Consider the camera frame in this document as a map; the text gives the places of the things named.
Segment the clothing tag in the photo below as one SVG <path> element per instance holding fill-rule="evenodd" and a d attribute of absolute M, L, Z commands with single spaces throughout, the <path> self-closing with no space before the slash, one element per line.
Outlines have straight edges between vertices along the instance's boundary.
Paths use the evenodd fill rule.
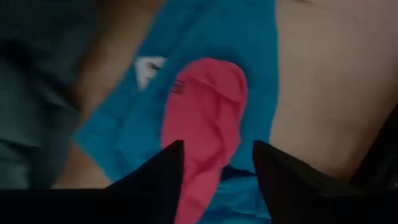
<path fill-rule="evenodd" d="M 139 91 L 144 91 L 149 81 L 155 78 L 157 72 L 163 67 L 164 57 L 141 57 L 136 62 L 136 76 Z"/>

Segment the blue garment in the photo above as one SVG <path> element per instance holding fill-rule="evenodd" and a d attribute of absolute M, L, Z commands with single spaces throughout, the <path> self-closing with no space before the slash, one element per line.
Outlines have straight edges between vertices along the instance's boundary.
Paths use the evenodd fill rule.
<path fill-rule="evenodd" d="M 136 55 L 165 57 L 164 67 L 139 92 L 133 64 L 76 135 L 80 146 L 112 180 L 137 169 L 160 150 L 164 106 L 174 78 L 189 62 L 213 57 L 233 62 L 245 73 L 249 93 L 242 143 L 230 166 L 254 172 L 253 142 L 268 142 L 277 104 L 274 11 L 274 0 L 169 0 Z M 256 177 L 242 178 L 220 183 L 201 223 L 269 220 Z"/>

